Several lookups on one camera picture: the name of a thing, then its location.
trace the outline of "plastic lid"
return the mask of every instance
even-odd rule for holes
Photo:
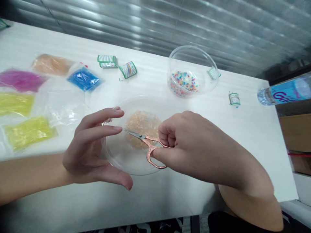
[[[111,122],[105,123],[105,125],[121,126],[123,131],[120,134],[102,139],[103,151],[107,160],[114,167],[131,175],[147,175],[159,171],[160,169],[147,161],[148,149],[136,149],[126,139],[126,134],[128,133],[124,130],[125,123],[136,111],[154,114],[161,121],[164,121],[175,113],[173,108],[168,107],[164,101],[162,102],[155,97],[143,95],[122,101],[117,106],[124,111],[124,116],[114,118]],[[154,158],[151,160],[158,166],[164,166],[164,164]]]

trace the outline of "scissor blade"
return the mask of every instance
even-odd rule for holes
[[[146,136],[145,135],[141,135],[141,134],[138,134],[138,133],[135,133],[135,132],[133,132],[133,131],[130,131],[130,130],[125,130],[127,133],[129,133],[129,134],[131,134],[131,135],[133,135],[133,136],[135,136],[135,137],[137,137],[138,139],[140,139],[140,140],[142,140],[142,139],[145,139],[146,138]]]

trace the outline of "floor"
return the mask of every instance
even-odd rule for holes
[[[200,232],[199,233],[209,233],[207,218],[209,214],[200,215]],[[184,224],[182,225],[183,233],[191,233],[190,217],[184,217]]]

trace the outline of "scissors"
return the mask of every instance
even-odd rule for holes
[[[166,168],[167,166],[164,166],[164,167],[159,167],[158,165],[154,164],[151,159],[150,159],[150,155],[151,153],[155,150],[155,148],[158,148],[154,145],[152,145],[150,142],[148,142],[146,139],[150,140],[150,141],[157,141],[159,142],[163,147],[167,147],[165,145],[163,145],[161,142],[160,142],[160,139],[159,138],[153,138],[153,137],[149,137],[149,136],[145,136],[145,135],[141,135],[141,134],[138,134],[138,133],[135,133],[133,131],[130,131],[130,130],[125,130],[127,133],[137,137],[138,139],[140,139],[143,143],[145,143],[149,150],[148,150],[148,153],[147,153],[147,160],[149,163],[151,163],[152,165],[154,165],[156,168],[158,169],[164,169]]]

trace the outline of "cardboard box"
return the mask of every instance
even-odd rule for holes
[[[311,152],[311,114],[279,119],[287,149]]]
[[[296,172],[311,175],[311,157],[291,156]]]
[[[280,124],[288,150],[311,154],[311,114],[280,117]],[[291,156],[296,172],[311,175],[311,157]]]

